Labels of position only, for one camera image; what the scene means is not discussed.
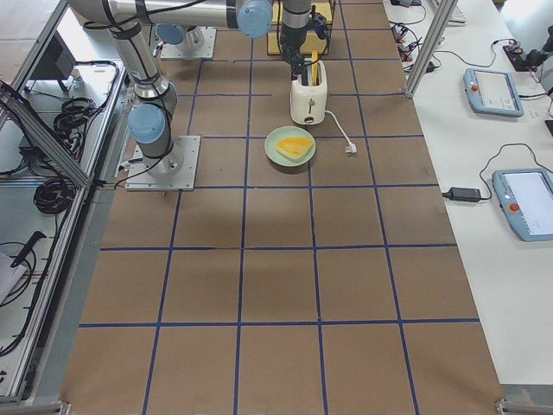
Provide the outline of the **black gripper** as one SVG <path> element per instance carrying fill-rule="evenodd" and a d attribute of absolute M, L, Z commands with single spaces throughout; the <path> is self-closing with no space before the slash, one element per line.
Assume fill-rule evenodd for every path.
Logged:
<path fill-rule="evenodd" d="M 301 46 L 306 41 L 308 30 L 305 27 L 291 28 L 282 26 L 280 31 L 280 49 L 282 59 L 290 65 L 290 80 L 297 79 L 301 85 L 308 84 L 308 69 L 305 65 L 305 57 L 301 53 Z"/>

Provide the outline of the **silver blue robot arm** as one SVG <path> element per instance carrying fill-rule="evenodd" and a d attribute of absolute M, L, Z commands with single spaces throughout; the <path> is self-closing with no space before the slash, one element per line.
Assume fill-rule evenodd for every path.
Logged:
<path fill-rule="evenodd" d="M 159 23 L 156 34 L 163 42 L 183 50 L 194 50 L 204 44 L 204 35 L 198 26 Z"/>
<path fill-rule="evenodd" d="M 273 18 L 272 1 L 70 1 L 71 8 L 87 19 L 88 29 L 106 29 L 116 41 L 120 58 L 135 82 L 142 102 L 164 103 L 169 81 L 161 75 L 152 55 L 144 25 L 176 24 L 238 29 L 251 39 L 266 35 Z M 281 2 L 280 54 L 292 74 L 305 74 L 301 53 L 307 33 L 327 38 L 327 20 L 310 1 Z"/>

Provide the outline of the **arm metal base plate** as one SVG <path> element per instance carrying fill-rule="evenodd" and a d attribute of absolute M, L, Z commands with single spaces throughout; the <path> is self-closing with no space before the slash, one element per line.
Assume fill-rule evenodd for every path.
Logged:
<path fill-rule="evenodd" d="M 173 137 L 173 149 L 151 170 L 156 160 L 143 157 L 137 144 L 134 158 L 142 158 L 130 166 L 130 179 L 124 182 L 128 191 L 194 190 L 197 163 L 200 153 L 200 136 Z"/>
<path fill-rule="evenodd" d="M 216 33 L 215 27 L 196 27 L 188 31 L 179 44 L 165 42 L 160 57 L 165 61 L 211 60 Z"/>

